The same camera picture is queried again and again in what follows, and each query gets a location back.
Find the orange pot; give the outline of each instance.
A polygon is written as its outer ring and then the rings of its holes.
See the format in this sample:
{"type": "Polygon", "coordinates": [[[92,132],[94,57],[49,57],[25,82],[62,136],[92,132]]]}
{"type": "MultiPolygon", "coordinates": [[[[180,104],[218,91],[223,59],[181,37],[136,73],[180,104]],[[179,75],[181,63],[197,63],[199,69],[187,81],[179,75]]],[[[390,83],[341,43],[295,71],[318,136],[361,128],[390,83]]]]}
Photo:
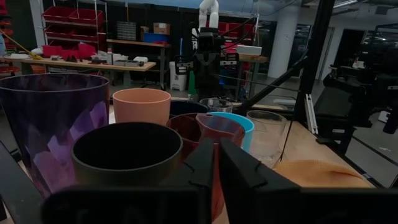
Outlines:
{"type": "Polygon", "coordinates": [[[162,90],[135,88],[113,94],[117,123],[150,122],[166,125],[170,116],[171,95],[162,90]]]}

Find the blue bowl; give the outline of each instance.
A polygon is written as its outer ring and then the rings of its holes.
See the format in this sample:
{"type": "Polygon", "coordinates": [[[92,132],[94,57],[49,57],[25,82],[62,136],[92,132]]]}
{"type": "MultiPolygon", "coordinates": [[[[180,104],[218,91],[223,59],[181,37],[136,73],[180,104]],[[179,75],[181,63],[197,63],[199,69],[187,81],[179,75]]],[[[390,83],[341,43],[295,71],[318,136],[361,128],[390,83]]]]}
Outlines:
{"type": "Polygon", "coordinates": [[[239,123],[243,127],[245,132],[242,142],[242,149],[245,150],[246,152],[249,152],[251,146],[251,140],[253,138],[253,131],[254,131],[254,123],[251,120],[245,118],[244,116],[232,113],[225,113],[225,112],[211,112],[208,114],[222,116],[224,118],[228,118],[239,123]]]}

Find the white box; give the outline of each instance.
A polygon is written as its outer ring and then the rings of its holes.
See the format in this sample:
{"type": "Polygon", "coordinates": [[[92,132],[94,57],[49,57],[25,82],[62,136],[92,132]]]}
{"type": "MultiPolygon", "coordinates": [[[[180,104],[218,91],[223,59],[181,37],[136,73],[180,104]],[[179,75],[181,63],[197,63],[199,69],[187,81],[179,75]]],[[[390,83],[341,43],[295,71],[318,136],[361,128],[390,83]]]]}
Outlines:
{"type": "Polygon", "coordinates": [[[262,47],[238,45],[236,51],[239,54],[260,56],[262,47]]]}

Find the clear glass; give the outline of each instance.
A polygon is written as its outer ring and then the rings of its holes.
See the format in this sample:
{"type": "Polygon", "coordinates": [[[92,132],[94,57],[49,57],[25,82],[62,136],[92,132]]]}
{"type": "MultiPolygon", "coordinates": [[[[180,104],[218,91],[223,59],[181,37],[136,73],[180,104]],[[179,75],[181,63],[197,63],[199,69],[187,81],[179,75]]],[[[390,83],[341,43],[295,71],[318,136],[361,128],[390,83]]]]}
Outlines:
{"type": "Polygon", "coordinates": [[[249,111],[247,117],[254,123],[250,155],[273,167],[282,152],[280,140],[287,124],[286,118],[267,111],[249,111]]]}
{"type": "Polygon", "coordinates": [[[212,99],[202,99],[199,103],[209,107],[209,112],[225,112],[232,113],[233,104],[226,100],[221,100],[217,98],[212,99]]]}

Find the orange object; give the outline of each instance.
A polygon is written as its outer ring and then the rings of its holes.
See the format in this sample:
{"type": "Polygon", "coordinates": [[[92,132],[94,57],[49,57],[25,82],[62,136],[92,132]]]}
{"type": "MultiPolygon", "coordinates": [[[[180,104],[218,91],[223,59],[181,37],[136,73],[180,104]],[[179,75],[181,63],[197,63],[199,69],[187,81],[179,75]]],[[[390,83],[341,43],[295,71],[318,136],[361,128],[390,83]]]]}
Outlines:
{"type": "Polygon", "coordinates": [[[371,187],[357,172],[324,161],[280,162],[274,170],[301,187],[371,187]]]}
{"type": "Polygon", "coordinates": [[[166,125],[170,116],[171,95],[162,90],[135,88],[113,94],[117,123],[150,122],[166,125]]]}

